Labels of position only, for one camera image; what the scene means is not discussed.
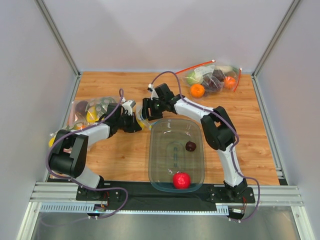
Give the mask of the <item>yellow fake lemon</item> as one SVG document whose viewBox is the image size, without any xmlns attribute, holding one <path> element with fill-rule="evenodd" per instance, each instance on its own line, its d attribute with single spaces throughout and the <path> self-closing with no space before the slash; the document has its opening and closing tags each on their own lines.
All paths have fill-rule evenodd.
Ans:
<svg viewBox="0 0 320 240">
<path fill-rule="evenodd" d="M 151 129 L 150 124 L 145 120 L 137 119 L 137 123 L 139 124 L 139 126 L 143 130 L 150 130 Z"/>
</svg>

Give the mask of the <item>blue zip top bag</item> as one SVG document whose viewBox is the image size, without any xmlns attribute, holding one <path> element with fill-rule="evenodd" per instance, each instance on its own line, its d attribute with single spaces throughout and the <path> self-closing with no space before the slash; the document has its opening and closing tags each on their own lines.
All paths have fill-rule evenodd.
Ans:
<svg viewBox="0 0 320 240">
<path fill-rule="evenodd" d="M 143 117 L 142 113 L 143 113 L 143 106 L 142 106 L 142 104 L 138 103 L 138 104 L 135 106 L 135 116 L 136 116 L 136 119 L 137 119 L 137 120 L 145 120 L 145 121 L 148 122 L 148 120 Z"/>
</svg>

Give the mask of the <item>dark purple fake plum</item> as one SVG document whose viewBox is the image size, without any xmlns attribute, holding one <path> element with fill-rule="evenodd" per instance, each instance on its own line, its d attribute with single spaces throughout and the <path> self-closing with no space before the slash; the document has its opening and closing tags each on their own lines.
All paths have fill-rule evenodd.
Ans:
<svg viewBox="0 0 320 240">
<path fill-rule="evenodd" d="M 188 151 L 188 152 L 194 152 L 197 148 L 197 145 L 195 142 L 192 142 L 192 141 L 188 141 L 186 144 L 185 144 L 185 149 Z"/>
</svg>

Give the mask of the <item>red fake apple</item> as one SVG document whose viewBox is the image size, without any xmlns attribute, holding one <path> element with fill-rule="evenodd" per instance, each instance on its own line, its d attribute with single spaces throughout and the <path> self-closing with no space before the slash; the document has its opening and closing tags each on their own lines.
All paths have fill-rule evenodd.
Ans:
<svg viewBox="0 0 320 240">
<path fill-rule="evenodd" d="M 191 185 L 191 177 L 186 172 L 177 172 L 173 175 L 172 182 L 176 189 L 188 189 Z"/>
</svg>

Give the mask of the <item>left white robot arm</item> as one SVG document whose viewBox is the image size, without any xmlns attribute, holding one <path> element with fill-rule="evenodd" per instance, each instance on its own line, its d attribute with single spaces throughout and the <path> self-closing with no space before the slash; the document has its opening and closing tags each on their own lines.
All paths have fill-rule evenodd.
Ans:
<svg viewBox="0 0 320 240">
<path fill-rule="evenodd" d="M 118 130 L 125 133 L 141 131 L 134 112 L 135 105 L 133 100 L 123 104 L 110 103 L 98 122 L 80 130 L 59 130 L 46 159 L 50 174 L 89 190 L 99 189 L 103 178 L 86 166 L 88 147 L 111 138 Z"/>
</svg>

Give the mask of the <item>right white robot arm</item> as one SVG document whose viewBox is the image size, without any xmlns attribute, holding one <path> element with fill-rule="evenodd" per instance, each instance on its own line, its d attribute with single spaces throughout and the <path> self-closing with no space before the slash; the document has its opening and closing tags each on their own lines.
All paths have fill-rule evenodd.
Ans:
<svg viewBox="0 0 320 240">
<path fill-rule="evenodd" d="M 224 174 L 224 186 L 232 198 L 248 187 L 236 154 L 237 131 L 222 106 L 210 108 L 195 103 L 182 94 L 175 95 L 167 84 L 149 84 L 149 98 L 142 100 L 142 118 L 148 121 L 163 118 L 163 112 L 188 117 L 201 124 L 207 144 L 217 151 Z"/>
</svg>

